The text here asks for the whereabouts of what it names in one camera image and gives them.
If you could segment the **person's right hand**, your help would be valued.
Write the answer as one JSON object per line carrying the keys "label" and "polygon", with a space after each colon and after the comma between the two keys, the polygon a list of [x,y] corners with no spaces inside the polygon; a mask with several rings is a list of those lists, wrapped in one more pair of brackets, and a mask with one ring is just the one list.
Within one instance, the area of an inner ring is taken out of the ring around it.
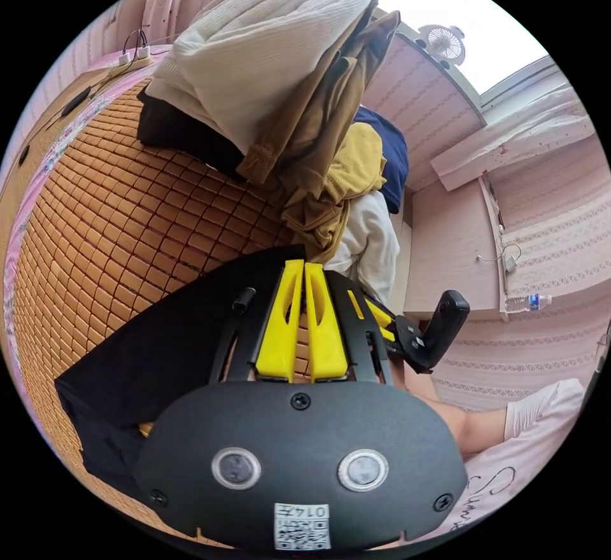
{"label": "person's right hand", "polygon": [[439,401],[439,396],[430,374],[417,374],[407,363],[404,366],[404,384],[408,392],[422,400]]}

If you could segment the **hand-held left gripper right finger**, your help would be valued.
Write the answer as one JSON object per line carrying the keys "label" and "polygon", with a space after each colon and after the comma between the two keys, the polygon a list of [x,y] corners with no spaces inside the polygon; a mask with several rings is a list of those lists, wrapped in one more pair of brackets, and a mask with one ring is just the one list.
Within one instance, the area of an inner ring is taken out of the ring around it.
{"label": "hand-held left gripper right finger", "polygon": [[309,375],[313,383],[343,378],[346,354],[322,265],[304,265]]}

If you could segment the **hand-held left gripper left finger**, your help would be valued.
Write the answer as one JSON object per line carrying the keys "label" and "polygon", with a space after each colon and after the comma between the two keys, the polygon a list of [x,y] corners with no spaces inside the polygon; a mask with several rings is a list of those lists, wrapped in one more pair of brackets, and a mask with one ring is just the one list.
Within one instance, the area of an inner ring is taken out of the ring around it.
{"label": "hand-held left gripper left finger", "polygon": [[255,363],[260,379],[293,382],[303,275],[303,260],[285,262]]}

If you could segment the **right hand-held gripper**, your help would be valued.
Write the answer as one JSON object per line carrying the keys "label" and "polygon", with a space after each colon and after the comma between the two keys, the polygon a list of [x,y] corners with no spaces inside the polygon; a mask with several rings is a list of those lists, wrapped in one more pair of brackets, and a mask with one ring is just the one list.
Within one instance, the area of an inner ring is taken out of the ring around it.
{"label": "right hand-held gripper", "polygon": [[[359,320],[365,316],[354,291],[348,290],[348,297]],[[389,359],[406,363],[416,374],[430,375],[435,366],[432,348],[417,326],[405,316],[394,318],[392,312],[374,298],[365,299],[374,319],[381,328],[381,335]]]}

